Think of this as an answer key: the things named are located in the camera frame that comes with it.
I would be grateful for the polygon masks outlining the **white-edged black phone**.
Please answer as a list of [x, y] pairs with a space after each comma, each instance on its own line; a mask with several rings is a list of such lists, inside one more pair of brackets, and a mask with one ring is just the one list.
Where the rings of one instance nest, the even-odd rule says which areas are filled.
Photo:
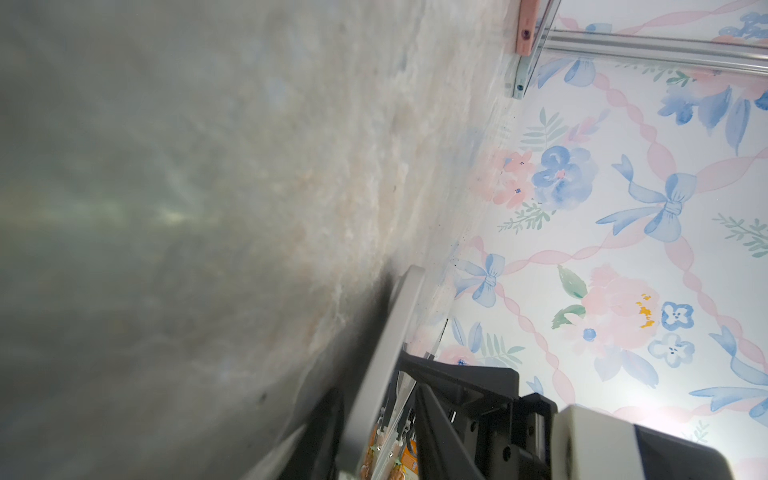
[[364, 450], [395, 371], [425, 277], [424, 268], [411, 265], [393, 288], [381, 335], [340, 437], [335, 461], [341, 472], [356, 473], [362, 466]]

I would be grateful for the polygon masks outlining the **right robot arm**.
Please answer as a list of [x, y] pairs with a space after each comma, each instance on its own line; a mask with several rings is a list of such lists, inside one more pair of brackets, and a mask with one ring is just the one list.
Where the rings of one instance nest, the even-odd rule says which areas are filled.
[[402, 353], [422, 479], [730, 479], [717, 450], [545, 396], [509, 368]]

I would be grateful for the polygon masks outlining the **pink phone case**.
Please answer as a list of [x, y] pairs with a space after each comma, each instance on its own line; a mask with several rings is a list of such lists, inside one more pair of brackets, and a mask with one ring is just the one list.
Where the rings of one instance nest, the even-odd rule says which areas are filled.
[[539, 0], [521, 0], [519, 2], [515, 49], [516, 54], [521, 57], [528, 57], [532, 54], [539, 10]]

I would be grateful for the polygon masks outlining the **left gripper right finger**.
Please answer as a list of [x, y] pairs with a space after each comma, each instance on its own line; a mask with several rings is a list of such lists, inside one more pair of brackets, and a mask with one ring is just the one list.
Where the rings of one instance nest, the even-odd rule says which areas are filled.
[[483, 480], [432, 388], [418, 384], [414, 394], [419, 478]]

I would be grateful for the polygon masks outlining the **mint green phone case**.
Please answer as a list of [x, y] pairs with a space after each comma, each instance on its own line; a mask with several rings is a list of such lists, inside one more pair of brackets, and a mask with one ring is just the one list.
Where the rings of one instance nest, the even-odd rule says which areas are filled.
[[515, 58], [508, 71], [508, 78], [510, 79], [508, 82], [508, 90], [511, 97], [516, 100], [522, 100], [527, 92], [535, 67], [538, 64], [546, 39], [550, 34], [552, 24], [561, 4], [560, 0], [539, 1], [540, 10], [532, 54], [528, 57], [521, 57], [516, 54], [515, 49]]

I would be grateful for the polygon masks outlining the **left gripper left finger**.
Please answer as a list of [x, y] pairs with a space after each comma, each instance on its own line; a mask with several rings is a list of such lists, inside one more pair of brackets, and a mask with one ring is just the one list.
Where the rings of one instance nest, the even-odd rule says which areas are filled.
[[336, 455], [344, 430], [344, 398], [332, 388], [313, 409], [279, 480], [336, 480]]

